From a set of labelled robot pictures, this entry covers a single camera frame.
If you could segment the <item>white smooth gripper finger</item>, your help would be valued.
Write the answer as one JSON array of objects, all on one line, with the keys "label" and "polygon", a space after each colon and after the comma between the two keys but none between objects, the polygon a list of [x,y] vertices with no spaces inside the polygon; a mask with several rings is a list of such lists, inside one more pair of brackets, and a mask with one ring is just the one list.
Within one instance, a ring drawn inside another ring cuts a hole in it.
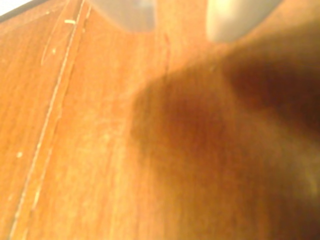
[{"label": "white smooth gripper finger", "polygon": [[206,36],[212,42],[237,40],[259,25],[278,5],[278,0],[209,0]]}]

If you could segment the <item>white ribbed gripper finger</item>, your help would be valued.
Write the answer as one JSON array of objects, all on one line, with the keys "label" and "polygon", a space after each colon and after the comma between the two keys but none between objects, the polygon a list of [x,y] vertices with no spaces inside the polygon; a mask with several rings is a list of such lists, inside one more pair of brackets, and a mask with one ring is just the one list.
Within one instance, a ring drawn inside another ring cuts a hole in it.
[{"label": "white ribbed gripper finger", "polygon": [[132,33],[155,28],[154,0],[91,0],[93,8],[115,26]]}]

